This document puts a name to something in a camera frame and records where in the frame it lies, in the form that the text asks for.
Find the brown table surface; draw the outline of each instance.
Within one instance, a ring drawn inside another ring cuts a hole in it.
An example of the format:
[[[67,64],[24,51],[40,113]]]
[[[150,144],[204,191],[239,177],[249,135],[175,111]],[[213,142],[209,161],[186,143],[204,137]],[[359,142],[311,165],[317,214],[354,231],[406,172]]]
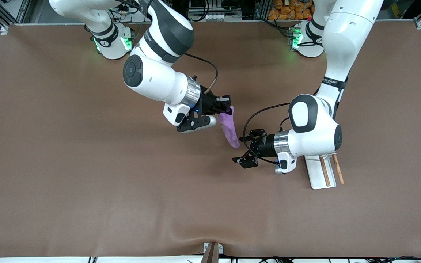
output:
[[[189,51],[220,70],[238,133],[256,110],[312,93],[326,59],[289,52],[264,23],[196,23]],[[0,256],[169,256],[217,241],[229,256],[421,256],[421,31],[378,22],[337,121],[345,185],[311,190],[242,169],[220,127],[179,134],[163,104],[122,80],[81,26],[11,26],[0,37]],[[213,69],[175,70],[209,85]],[[249,128],[275,132],[287,108]]]

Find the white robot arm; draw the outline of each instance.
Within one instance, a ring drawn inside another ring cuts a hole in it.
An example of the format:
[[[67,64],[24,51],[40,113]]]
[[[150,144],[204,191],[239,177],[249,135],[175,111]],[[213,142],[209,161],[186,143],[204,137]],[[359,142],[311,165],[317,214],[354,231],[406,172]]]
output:
[[[115,0],[49,0],[56,13],[85,23],[94,35],[97,49],[109,60],[116,60],[132,49],[131,29],[114,23],[107,10],[117,7]]]
[[[189,21],[161,0],[135,2],[141,13],[152,17],[152,25],[124,64],[125,84],[147,98],[164,102],[166,119],[181,133],[214,126],[215,114],[231,115],[229,95],[215,96],[199,85],[196,77],[171,67],[194,43]],[[119,4],[115,0],[50,0],[58,14],[84,22],[101,53],[110,59],[120,58],[131,50],[127,40],[130,29],[113,23],[106,12]]]
[[[315,95],[303,94],[291,101],[288,110],[291,130],[271,135],[264,130],[252,130],[249,136],[242,138],[251,141],[251,145],[244,156],[234,158],[234,161],[244,168],[257,166],[258,157],[278,157],[276,173],[285,174],[294,170],[297,157],[304,155],[312,188],[326,188],[325,184],[320,185],[324,183],[324,174],[319,155],[335,153],[341,146],[342,129],[334,120],[338,103],[344,93],[349,71],[373,27],[383,1],[337,0],[334,5],[332,3],[332,0],[315,0],[313,19],[305,24],[308,31],[311,31],[311,25],[317,24],[314,25],[318,30],[316,34],[322,35],[320,47],[326,51],[327,69],[319,90]],[[329,15],[318,13],[327,10]],[[326,166],[332,175],[330,163],[326,163]]]

